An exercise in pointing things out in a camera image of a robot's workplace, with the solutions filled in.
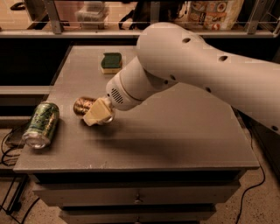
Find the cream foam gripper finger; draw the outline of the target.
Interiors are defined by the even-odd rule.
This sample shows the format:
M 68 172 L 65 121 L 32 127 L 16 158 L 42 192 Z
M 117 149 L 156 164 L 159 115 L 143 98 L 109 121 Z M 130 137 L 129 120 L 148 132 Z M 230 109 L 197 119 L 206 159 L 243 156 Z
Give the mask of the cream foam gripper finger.
M 111 101 L 108 97 L 98 98 L 87 113 L 83 116 L 83 120 L 88 126 L 95 124 L 108 123 L 113 119 L 114 111 Z

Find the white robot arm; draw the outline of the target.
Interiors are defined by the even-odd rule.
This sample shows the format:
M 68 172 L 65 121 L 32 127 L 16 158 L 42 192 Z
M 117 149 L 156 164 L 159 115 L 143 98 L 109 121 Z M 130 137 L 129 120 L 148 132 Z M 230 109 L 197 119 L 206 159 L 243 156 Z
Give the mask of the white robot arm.
M 89 126 L 113 119 L 177 83 L 201 88 L 265 127 L 280 130 L 280 65 L 223 52 L 176 24 L 142 31 L 136 57 L 107 84 L 83 120 Z

